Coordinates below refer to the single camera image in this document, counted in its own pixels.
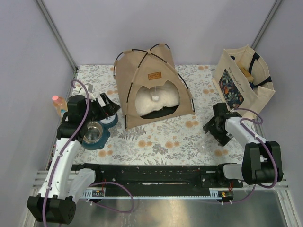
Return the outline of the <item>teal double pet bowl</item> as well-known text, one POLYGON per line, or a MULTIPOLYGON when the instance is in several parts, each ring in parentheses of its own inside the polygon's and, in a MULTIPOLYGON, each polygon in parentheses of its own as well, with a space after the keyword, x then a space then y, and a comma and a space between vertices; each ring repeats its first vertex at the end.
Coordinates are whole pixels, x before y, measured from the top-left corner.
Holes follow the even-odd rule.
POLYGON ((109 129, 118 123, 118 115, 115 114, 101 121, 90 122, 87 127, 82 147, 87 150, 103 149, 110 137, 109 129))

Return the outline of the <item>white fluffy cushion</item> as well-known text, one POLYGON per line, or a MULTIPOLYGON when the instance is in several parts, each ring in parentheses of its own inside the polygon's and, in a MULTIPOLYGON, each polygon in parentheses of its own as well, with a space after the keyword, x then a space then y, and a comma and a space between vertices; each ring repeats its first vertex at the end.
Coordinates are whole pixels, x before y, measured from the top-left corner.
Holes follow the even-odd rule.
POLYGON ((164 107, 175 107, 180 104, 177 87, 170 81, 163 86, 147 88, 142 86, 136 95, 135 107, 139 116, 159 111, 164 107))

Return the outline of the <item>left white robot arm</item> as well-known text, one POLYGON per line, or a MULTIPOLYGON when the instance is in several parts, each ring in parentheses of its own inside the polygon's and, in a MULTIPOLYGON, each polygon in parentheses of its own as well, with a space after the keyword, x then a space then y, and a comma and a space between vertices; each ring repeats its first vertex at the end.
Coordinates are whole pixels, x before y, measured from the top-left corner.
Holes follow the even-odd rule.
POLYGON ((36 221, 70 224, 76 203, 86 188, 101 185, 103 176, 93 169, 81 169, 68 183, 75 155, 80 147, 87 150, 102 149, 110 137, 109 128, 117 121, 120 106, 106 93, 90 99, 84 95, 71 96, 67 111, 57 129, 55 154, 47 176, 37 196, 30 196, 27 208, 36 221))

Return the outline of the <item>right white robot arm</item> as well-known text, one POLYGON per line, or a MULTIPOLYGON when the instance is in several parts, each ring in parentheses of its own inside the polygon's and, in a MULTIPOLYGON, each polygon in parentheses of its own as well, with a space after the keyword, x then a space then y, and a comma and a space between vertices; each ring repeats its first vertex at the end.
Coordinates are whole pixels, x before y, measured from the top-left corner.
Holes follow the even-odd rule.
POLYGON ((282 181, 281 148, 276 141, 258 135, 245 123, 237 110, 228 110, 226 103, 213 105, 213 117, 203 126, 221 146, 235 138, 243 147, 242 163, 225 163, 218 166, 215 181, 220 187, 228 186, 232 180, 244 181, 248 185, 273 188, 282 181))

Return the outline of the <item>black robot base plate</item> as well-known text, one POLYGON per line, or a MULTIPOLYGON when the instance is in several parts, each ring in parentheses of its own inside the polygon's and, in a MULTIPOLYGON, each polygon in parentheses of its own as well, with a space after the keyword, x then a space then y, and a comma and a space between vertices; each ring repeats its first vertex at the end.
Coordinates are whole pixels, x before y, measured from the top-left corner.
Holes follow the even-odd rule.
POLYGON ((202 188, 241 188, 243 183, 238 180, 223 180, 219 177, 217 166, 132 166, 132 165, 98 165, 74 164, 72 171, 79 173, 81 169, 92 169, 96 173, 95 182, 116 182, 130 187, 139 185, 190 185, 202 188))

